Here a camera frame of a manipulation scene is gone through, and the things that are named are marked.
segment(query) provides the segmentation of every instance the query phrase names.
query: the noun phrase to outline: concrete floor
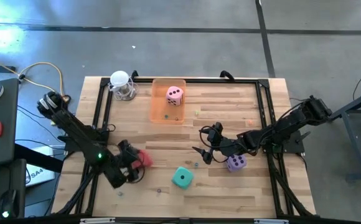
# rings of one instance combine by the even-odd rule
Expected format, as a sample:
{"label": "concrete floor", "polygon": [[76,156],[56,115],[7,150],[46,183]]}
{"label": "concrete floor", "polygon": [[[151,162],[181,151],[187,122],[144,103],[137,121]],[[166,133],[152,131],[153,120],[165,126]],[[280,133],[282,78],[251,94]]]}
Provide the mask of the concrete floor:
{"label": "concrete floor", "polygon": [[[261,2],[267,29],[361,30],[361,0]],[[260,28],[254,0],[0,0],[0,23]],[[286,79],[290,96],[314,95],[333,111],[352,100],[361,77],[361,35],[269,35],[268,40],[276,77]],[[138,70],[142,76],[217,77],[228,70],[235,77],[268,77],[261,34],[0,30],[0,61],[17,68],[40,61],[56,64],[63,71],[66,94],[73,97],[71,111],[77,108],[87,75]],[[35,67],[29,76],[59,88],[57,73],[50,67]],[[14,76],[0,74],[0,80],[9,77]],[[35,103],[45,92],[25,84],[19,104],[36,112]],[[41,123],[60,134],[48,121]],[[361,181],[345,182],[345,175],[359,167],[344,129],[341,120],[303,129],[312,131],[304,140],[309,180],[320,216],[361,221]],[[16,138],[58,144],[21,114]],[[53,187],[50,182],[30,190],[28,205],[46,201],[28,206],[26,215],[45,212]]]}

